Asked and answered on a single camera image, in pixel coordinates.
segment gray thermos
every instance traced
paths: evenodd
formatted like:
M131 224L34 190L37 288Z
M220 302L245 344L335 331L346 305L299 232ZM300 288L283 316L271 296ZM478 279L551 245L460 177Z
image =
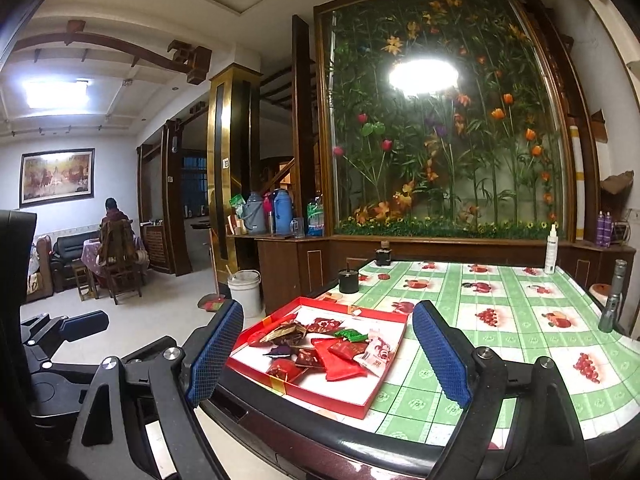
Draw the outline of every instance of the gray thermos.
M264 224L262 197L259 193L252 192L242 209L242 220L244 220L244 226L249 234L261 235L267 232L267 226Z
M618 306L622 303L622 285L625 281L625 273L626 261L616 260L616 267L613 269L613 279L611 280L611 291L598 323L598 329L601 332L611 332L613 330L613 323L618 317Z

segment white bucket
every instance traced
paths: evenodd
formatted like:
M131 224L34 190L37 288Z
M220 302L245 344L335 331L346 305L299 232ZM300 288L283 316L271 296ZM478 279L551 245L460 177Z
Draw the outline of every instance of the white bucket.
M238 270L226 280L231 297L242 305L244 318L260 316L260 272L257 270Z

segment wooden chair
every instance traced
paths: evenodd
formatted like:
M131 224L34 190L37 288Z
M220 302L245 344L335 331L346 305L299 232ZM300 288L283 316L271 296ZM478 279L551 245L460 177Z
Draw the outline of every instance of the wooden chair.
M133 232L127 220L107 222L100 228L102 245L98 262L104 264L109 295L118 304L118 295L137 291L142 297L142 271L136 261Z

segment blue thermos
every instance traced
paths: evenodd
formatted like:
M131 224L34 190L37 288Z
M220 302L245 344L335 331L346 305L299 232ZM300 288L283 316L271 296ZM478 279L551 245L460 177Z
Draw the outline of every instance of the blue thermos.
M277 189L273 199L273 215L276 218L276 234L291 234L293 211L291 197L286 189Z

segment tile floor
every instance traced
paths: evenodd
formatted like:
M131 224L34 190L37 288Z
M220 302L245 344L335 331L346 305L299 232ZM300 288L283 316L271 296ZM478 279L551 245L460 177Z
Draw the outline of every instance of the tile floor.
M197 303L212 291L210 269L179 278L151 271L142 289L142 298L135 293L124 295L122 299L118 298L120 304L116 306L106 292L100 300L80 301L78 292L71 289L24 305L20 316L27 319L48 312L51 317L72 317L94 310L105 311L110 320L107 330L73 343L63 343L53 359L62 363L94 364L109 355L126 355L164 335L170 335L178 344L183 344L195 328L211 319L212 315L199 309ZM245 319L244 325L251 326L258 320ZM288 478L228 436L200 409L196 414L231 480ZM175 469L159 424L150 424L147 433L159 470L165 478Z

